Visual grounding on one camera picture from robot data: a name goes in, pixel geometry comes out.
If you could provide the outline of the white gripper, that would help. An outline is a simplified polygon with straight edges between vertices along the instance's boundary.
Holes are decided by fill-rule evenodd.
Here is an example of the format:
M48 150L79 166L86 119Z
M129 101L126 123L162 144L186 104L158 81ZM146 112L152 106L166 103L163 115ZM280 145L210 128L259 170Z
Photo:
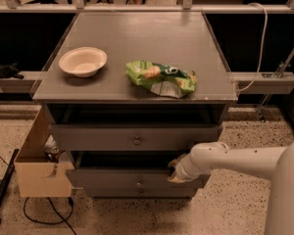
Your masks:
M190 154L182 154L178 158L168 163L169 167L174 167L174 177L168 177L168 182L184 183L198 178L202 171L192 161Z

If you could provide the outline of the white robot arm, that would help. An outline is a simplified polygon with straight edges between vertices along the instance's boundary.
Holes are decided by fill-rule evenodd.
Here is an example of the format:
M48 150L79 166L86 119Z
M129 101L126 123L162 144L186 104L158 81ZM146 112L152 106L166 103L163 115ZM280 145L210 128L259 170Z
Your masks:
M294 235L294 142L286 147L231 149L200 143L172 160L172 183L185 183L215 169L229 169L270 182L265 235Z

